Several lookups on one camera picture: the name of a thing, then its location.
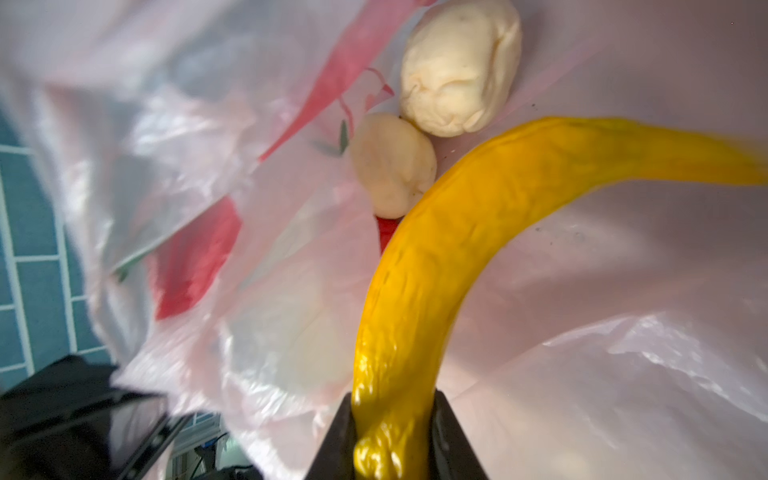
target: yellow banana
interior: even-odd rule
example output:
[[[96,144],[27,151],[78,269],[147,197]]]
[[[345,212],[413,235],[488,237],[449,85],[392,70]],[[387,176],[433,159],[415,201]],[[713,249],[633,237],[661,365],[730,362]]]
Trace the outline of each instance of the yellow banana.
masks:
[[[358,476],[428,476],[428,423],[445,344],[475,279],[515,235],[622,180],[754,185],[756,158],[725,141],[621,119],[545,118],[462,158],[406,216],[368,291],[357,337]]]

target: teal tile wall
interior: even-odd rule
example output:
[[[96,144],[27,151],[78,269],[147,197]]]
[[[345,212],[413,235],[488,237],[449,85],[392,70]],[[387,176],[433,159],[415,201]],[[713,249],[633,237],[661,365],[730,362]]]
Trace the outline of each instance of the teal tile wall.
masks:
[[[28,154],[0,115],[0,390],[69,353],[111,362],[88,322],[78,258]]]

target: cable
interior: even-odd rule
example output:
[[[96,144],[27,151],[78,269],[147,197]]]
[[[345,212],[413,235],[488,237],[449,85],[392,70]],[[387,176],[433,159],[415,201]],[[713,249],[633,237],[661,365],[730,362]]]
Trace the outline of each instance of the cable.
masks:
[[[210,448],[210,447],[212,447],[212,446],[216,445],[216,442],[218,442],[219,440],[221,440],[221,439],[222,439],[224,436],[226,436],[228,433],[229,433],[229,432],[227,432],[227,433],[222,433],[221,435],[217,436],[217,437],[216,437],[216,439],[215,439],[215,440],[214,440],[214,441],[213,441],[213,442],[212,442],[212,443],[211,443],[209,446],[207,446],[207,448]],[[197,469],[200,467],[200,464],[201,464],[201,463],[203,463],[203,458],[202,458],[202,457],[200,457],[200,461],[197,463],[197,465],[195,465],[195,466],[194,466],[194,470],[192,471],[192,475],[190,475],[190,479],[194,478],[194,474],[196,474],[196,473],[197,473]]]

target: cream-colored lump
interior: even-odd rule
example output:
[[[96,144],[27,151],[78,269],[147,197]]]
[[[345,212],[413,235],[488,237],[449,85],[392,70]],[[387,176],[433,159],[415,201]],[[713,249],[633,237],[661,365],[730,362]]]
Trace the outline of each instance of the cream-colored lump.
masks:
[[[381,218],[407,214],[435,183],[437,160],[429,139],[392,114],[363,118],[349,144],[360,183]]]
[[[509,0],[430,8],[402,59],[403,115],[438,137],[480,130],[507,101],[521,46],[520,15]]]

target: translucent plastic bag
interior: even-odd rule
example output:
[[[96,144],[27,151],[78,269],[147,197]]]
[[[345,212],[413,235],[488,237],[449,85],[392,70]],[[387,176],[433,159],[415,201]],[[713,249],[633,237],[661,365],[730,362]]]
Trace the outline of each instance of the translucent plastic bag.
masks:
[[[62,45],[26,15],[47,2],[0,7],[3,99],[80,251],[115,382],[166,392],[172,412],[221,411],[268,478],[302,477],[349,388],[378,243],[337,152],[364,111],[396,109],[416,3],[211,2],[188,18],[182,2],[83,1],[70,13],[100,23],[54,35]],[[548,114],[766,143],[768,6],[515,5],[524,54],[508,105],[477,134],[437,140],[441,171]],[[361,45],[376,48],[339,53]],[[764,478],[766,200],[618,185],[500,252],[439,379],[488,474]]]

